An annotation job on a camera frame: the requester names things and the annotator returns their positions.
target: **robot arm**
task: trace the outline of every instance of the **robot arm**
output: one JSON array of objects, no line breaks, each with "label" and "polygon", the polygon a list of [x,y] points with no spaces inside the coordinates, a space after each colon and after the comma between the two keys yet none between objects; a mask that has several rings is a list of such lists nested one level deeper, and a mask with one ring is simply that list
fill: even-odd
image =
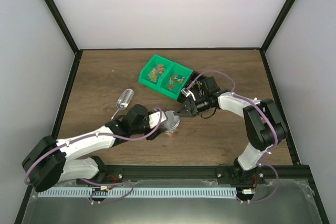
[{"label": "robot arm", "polygon": [[[203,97],[197,99],[197,94],[192,95],[191,89],[184,89],[182,93],[188,99],[175,112],[175,115],[194,117],[203,111],[217,108],[231,111],[243,117],[249,143],[244,152],[234,161],[236,178],[242,180],[246,171],[254,169],[269,148],[274,145],[274,135],[268,124],[262,121],[256,108],[245,99],[241,99],[228,90],[221,91],[213,77],[204,78],[200,83]],[[258,106],[268,118],[277,134],[278,143],[280,143],[287,136],[288,130],[274,101],[271,99],[260,101],[256,98],[249,100]]]},{"label": "robot arm", "polygon": [[[58,182],[75,178],[91,179],[99,183],[107,172],[102,160],[96,156],[81,160],[77,158],[127,141],[121,138],[135,134],[147,135],[157,126],[159,119],[160,112],[149,112],[144,106],[137,104],[126,115],[113,119],[95,131],[66,139],[55,140],[51,136],[42,138],[24,159],[22,167],[27,172],[41,156],[63,146],[42,159],[29,174],[29,181],[35,191],[41,192]],[[165,120],[166,116],[162,113],[160,123]],[[165,129],[158,128],[146,139],[153,140],[164,131]]]}]

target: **wooden table surface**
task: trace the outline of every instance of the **wooden table surface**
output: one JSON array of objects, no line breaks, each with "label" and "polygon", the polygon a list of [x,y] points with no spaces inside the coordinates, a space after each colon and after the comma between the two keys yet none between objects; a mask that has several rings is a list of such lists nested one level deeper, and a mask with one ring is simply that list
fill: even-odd
[{"label": "wooden table surface", "polygon": [[[93,131],[109,121],[116,101],[127,88],[134,97],[125,112],[135,104],[151,110],[176,110],[180,103],[140,83],[139,73],[154,54],[202,72],[215,69],[236,82],[236,93],[249,98],[272,98],[258,50],[93,50],[84,51],[72,87],[58,138]],[[217,84],[231,88],[225,77],[214,74]],[[219,110],[210,119],[181,118],[176,137],[161,134],[153,141],[126,142],[99,150],[106,164],[132,165],[231,165],[248,144],[244,119]],[[291,165],[286,141],[282,141],[265,163]]]}]

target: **black frame edge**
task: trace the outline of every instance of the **black frame edge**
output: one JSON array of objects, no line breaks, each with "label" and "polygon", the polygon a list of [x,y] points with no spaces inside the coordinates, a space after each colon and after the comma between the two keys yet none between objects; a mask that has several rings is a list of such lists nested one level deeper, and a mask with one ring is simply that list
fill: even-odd
[{"label": "black frame edge", "polygon": [[325,212],[319,191],[317,190],[316,184],[314,181],[309,183],[309,187],[314,191],[314,201],[317,206],[317,210],[320,214],[321,220],[323,224],[330,224],[327,213]]},{"label": "black frame edge", "polygon": [[14,224],[21,224],[22,223],[23,218],[24,218],[25,213],[26,213],[26,209],[27,209],[27,206],[28,206],[30,195],[32,194],[32,191],[33,191],[33,186],[28,186],[27,190],[25,192],[25,196],[23,197],[22,203],[20,205],[19,211],[17,213]]},{"label": "black frame edge", "polygon": [[271,30],[269,31],[261,49],[262,51],[266,52],[270,44],[272,43],[272,40],[274,39],[275,35],[277,34],[280,26],[284,22],[287,14],[289,13],[292,5],[294,4],[295,0],[286,0],[285,3],[282,6],[282,9],[280,13],[278,14],[278,17],[276,18]]},{"label": "black frame edge", "polygon": [[260,55],[261,55],[262,62],[264,64],[264,68],[265,68],[265,71],[266,71],[269,86],[270,86],[272,94],[273,94],[274,102],[275,102],[276,106],[278,107],[279,112],[282,116],[282,119],[284,120],[284,123],[285,123],[285,125],[288,129],[288,137],[286,138],[286,142],[287,142],[287,147],[288,147],[288,150],[289,150],[290,157],[292,159],[292,163],[293,163],[293,165],[300,165],[301,164],[300,158],[299,158],[298,152],[296,150],[294,140],[293,140],[292,134],[290,132],[290,128],[288,126],[288,122],[287,122],[287,119],[286,119],[286,116],[285,116],[285,112],[284,112],[283,107],[281,105],[280,97],[279,97],[277,88],[275,86],[271,70],[269,69],[269,66],[268,66],[266,55],[261,50],[260,50]]},{"label": "black frame edge", "polygon": [[121,51],[126,51],[126,50],[131,50],[131,51],[140,51],[140,50],[260,50],[259,47],[164,47],[164,48],[102,48],[102,49],[97,49],[97,48],[92,48],[92,49],[83,49],[85,51],[116,51],[116,50],[121,50]]},{"label": "black frame edge", "polygon": [[[114,175],[121,174],[123,180],[144,179],[214,179],[218,180],[217,171],[231,165],[107,165],[108,171]],[[307,179],[314,183],[309,165],[274,165],[283,179]],[[261,167],[264,178],[276,178],[274,171],[269,167]]]},{"label": "black frame edge", "polygon": [[73,59],[74,61],[72,63],[69,78],[68,78],[67,84],[66,84],[65,89],[64,89],[61,104],[59,106],[59,110],[58,110],[58,113],[57,113],[57,116],[56,116],[54,128],[52,129],[52,133],[51,133],[52,137],[55,138],[55,139],[57,138],[59,130],[61,128],[61,124],[62,124],[62,120],[63,120],[63,117],[64,117],[65,109],[66,109],[68,101],[69,101],[72,85],[73,85],[73,82],[75,81],[75,77],[76,77],[76,74],[77,74],[77,70],[78,70],[78,67],[79,67],[79,63],[80,63],[80,59],[82,57],[82,54],[83,54],[83,50],[80,50],[79,53],[76,54],[74,59]]},{"label": "black frame edge", "polygon": [[67,40],[69,46],[71,47],[71,49],[73,50],[74,54],[78,54],[79,49],[67,27],[67,25],[65,24],[61,13],[59,12],[54,0],[44,0],[51,12],[51,14],[53,15],[56,23],[58,24],[59,28],[61,29],[65,39]]}]

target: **green tray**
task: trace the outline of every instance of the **green tray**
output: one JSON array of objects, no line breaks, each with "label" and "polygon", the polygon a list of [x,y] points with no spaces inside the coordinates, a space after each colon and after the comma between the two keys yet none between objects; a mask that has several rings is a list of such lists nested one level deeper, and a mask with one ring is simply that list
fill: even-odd
[{"label": "green tray", "polygon": [[[165,70],[161,76],[158,75],[158,78],[155,82],[150,79],[149,73],[159,64],[162,64]],[[170,88],[170,90],[168,87],[170,85],[170,79],[176,73],[178,73],[179,79],[183,79],[182,77],[184,77],[183,82],[182,84],[175,82],[175,86]],[[189,68],[183,67],[182,65],[171,60],[167,60],[159,55],[154,55],[152,59],[150,59],[150,61],[146,64],[146,66],[144,66],[144,68],[141,70],[139,82],[174,100],[177,100],[180,95],[180,91],[192,73],[193,71]]]}]

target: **white plastic housing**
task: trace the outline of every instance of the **white plastic housing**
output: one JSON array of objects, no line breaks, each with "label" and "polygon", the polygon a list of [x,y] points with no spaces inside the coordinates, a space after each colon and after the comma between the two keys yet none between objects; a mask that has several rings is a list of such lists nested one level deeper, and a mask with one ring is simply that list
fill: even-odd
[{"label": "white plastic housing", "polygon": [[[254,104],[259,104],[260,100],[258,99],[250,99],[251,102],[253,102]],[[244,117],[243,114],[243,108],[250,106],[251,104],[249,104],[248,102],[241,100],[239,98],[233,97],[231,92],[226,92],[221,94],[218,97],[218,104],[219,107],[222,110],[227,110],[227,111],[231,111],[241,117]]]},{"label": "white plastic housing", "polygon": [[98,172],[98,165],[92,158],[66,161],[58,182],[77,178],[93,178]]},{"label": "white plastic housing", "polygon": [[[112,131],[103,126],[96,131],[92,131],[80,136],[76,136],[73,138],[67,138],[67,139],[58,139],[57,146],[61,144],[68,144],[68,146],[63,147],[60,149],[61,152],[66,153],[66,159],[67,160],[73,160],[78,157],[84,156],[86,154],[89,154],[91,152],[104,149],[104,148],[110,148],[115,141],[115,138],[113,136],[102,136],[99,133],[112,133]],[[93,134],[94,136],[91,136],[87,139],[80,140],[78,142],[75,142],[73,144],[69,144],[71,140],[77,139],[82,136],[87,136]]]},{"label": "white plastic housing", "polygon": [[[149,115],[149,128],[154,128],[155,126],[157,126],[158,122],[159,122],[159,119],[160,119],[160,111],[157,111],[153,114],[150,114]],[[162,116],[161,116],[161,122],[160,123],[163,123],[164,121],[167,120],[167,117],[165,115],[164,112],[162,112]]]},{"label": "white plastic housing", "polygon": [[238,162],[244,170],[251,170],[257,166],[265,152],[266,150],[261,152],[248,143],[244,152],[238,157]]}]

